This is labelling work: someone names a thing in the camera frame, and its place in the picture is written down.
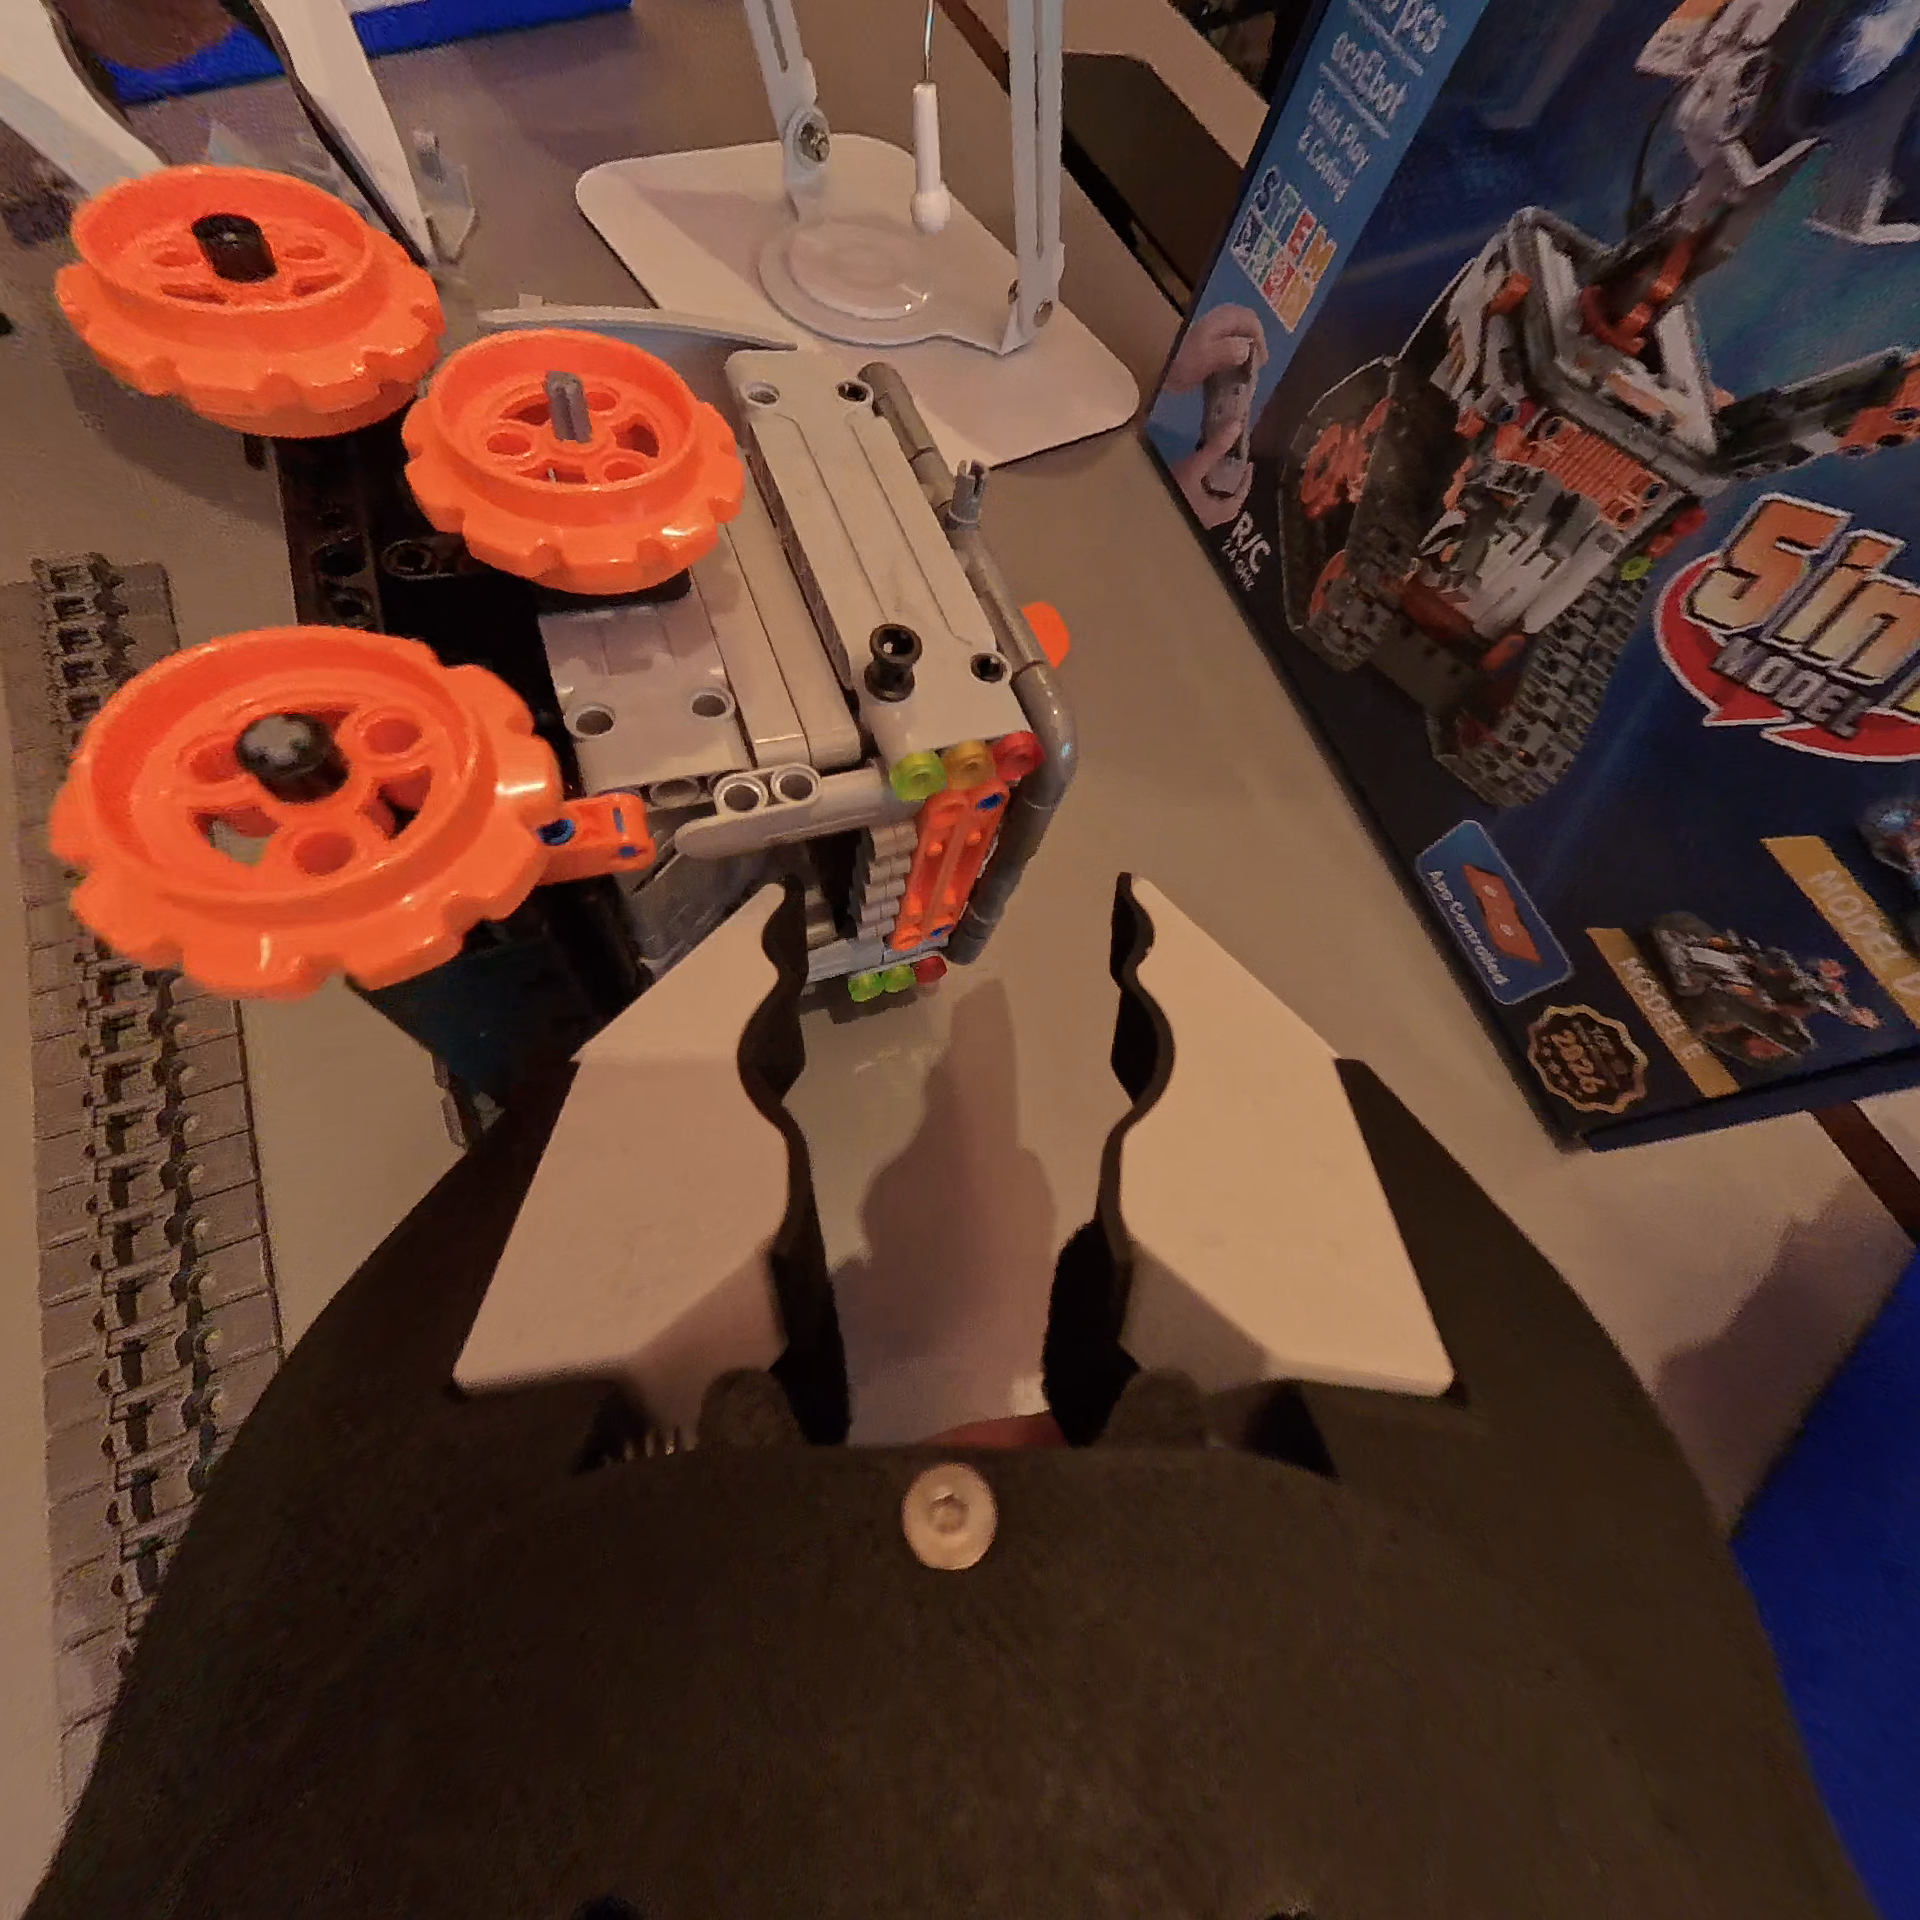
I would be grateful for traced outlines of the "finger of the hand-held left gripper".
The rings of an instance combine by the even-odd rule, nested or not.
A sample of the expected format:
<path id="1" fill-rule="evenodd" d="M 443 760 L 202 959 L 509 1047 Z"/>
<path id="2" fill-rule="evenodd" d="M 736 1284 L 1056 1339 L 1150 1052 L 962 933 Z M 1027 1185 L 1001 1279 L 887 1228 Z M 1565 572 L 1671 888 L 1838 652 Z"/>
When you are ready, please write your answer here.
<path id="1" fill-rule="evenodd" d="M 345 1 L 253 1 L 322 148 L 416 263 L 435 263 L 409 151 Z"/>
<path id="2" fill-rule="evenodd" d="M 1 62 L 1 118 L 87 199 L 167 167 L 71 62 Z"/>

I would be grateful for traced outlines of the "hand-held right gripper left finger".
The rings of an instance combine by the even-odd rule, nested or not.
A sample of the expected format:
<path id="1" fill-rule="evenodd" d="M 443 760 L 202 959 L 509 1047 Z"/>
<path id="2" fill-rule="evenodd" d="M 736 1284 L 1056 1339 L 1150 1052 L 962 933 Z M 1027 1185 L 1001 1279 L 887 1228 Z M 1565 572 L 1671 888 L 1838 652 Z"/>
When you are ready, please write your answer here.
<path id="1" fill-rule="evenodd" d="M 766 881 L 571 1062 L 451 1383 L 583 1379 L 690 1432 L 733 1371 L 778 1381 L 803 1436 L 850 1388 L 809 1150 L 802 888 Z"/>

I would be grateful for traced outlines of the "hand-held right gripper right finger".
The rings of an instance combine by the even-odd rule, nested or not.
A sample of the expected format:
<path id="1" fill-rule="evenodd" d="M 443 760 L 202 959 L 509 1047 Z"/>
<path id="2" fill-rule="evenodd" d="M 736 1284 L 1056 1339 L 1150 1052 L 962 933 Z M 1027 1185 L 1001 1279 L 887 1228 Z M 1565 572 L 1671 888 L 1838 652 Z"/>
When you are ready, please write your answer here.
<path id="1" fill-rule="evenodd" d="M 1144 1374 L 1206 1398 L 1456 1383 L 1376 1157 L 1315 1031 L 1152 880 L 1114 880 L 1123 1110 L 1047 1301 L 1042 1388 L 1097 1436 Z"/>

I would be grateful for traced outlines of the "orange gear wheel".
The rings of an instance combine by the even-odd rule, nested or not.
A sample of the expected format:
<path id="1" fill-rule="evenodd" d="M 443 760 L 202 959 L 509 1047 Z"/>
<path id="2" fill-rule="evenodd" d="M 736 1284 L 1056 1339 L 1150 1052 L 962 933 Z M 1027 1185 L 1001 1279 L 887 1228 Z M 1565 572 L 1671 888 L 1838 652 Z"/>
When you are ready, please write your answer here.
<path id="1" fill-rule="evenodd" d="M 560 808 L 560 764 L 503 679 L 294 625 L 136 672 L 87 721 L 47 833 L 115 952 L 296 999 L 451 959 L 538 884 Z"/>
<path id="2" fill-rule="evenodd" d="M 421 515 L 552 592 L 662 585 L 715 548 L 747 494 L 712 404 L 655 353 L 575 326 L 463 344 L 400 431 Z"/>
<path id="3" fill-rule="evenodd" d="M 322 188 L 171 165 L 87 199 L 55 297 L 129 388 L 265 441 L 334 438 L 409 404 L 441 356 L 426 269 Z"/>

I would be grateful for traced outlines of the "grey toy robot vehicle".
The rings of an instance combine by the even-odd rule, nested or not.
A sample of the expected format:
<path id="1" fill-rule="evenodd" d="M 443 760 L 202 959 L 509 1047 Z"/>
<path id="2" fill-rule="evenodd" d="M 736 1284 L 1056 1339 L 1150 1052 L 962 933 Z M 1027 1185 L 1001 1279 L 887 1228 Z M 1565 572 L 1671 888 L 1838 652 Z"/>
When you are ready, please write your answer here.
<path id="1" fill-rule="evenodd" d="M 1065 623 L 1022 607 L 975 521 L 985 469 L 947 470 L 899 375 L 632 305 L 480 318 L 488 455 L 624 453 L 643 421 L 611 347 L 648 351 L 736 431 L 738 515 L 677 580 L 560 592 L 429 526 L 400 417 L 274 443 L 302 619 L 425 641 L 527 703 L 571 798 L 638 801 L 647 870 L 549 881 L 461 955 L 360 990 L 471 1080 L 567 1053 L 768 880 L 802 888 L 807 982 L 872 1007 L 975 959 L 1073 772 Z"/>

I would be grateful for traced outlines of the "white book stand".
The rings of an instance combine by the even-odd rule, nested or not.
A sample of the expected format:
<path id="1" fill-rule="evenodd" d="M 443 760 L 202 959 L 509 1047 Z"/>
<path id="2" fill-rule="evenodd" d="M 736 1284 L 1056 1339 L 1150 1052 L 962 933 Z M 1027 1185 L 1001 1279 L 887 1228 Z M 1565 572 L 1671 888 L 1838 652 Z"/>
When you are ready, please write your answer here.
<path id="1" fill-rule="evenodd" d="M 935 441 L 986 465 L 1106 433 L 1138 384 L 1063 300 L 1065 6 L 1008 6 L 1014 244 L 943 179 L 923 6 L 912 148 L 832 133 L 789 1 L 745 5 L 775 139 L 608 159 L 591 228 L 667 308 L 893 365 Z"/>

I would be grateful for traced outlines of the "robot kit box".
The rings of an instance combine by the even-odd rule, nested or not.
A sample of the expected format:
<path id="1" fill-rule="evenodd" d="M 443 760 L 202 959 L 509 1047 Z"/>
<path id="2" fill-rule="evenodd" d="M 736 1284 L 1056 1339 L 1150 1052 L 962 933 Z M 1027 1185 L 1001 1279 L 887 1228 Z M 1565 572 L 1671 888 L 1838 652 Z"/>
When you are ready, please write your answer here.
<path id="1" fill-rule="evenodd" d="M 1142 421 L 1549 1127 L 1914 1091 L 1914 5 L 1310 5 Z"/>

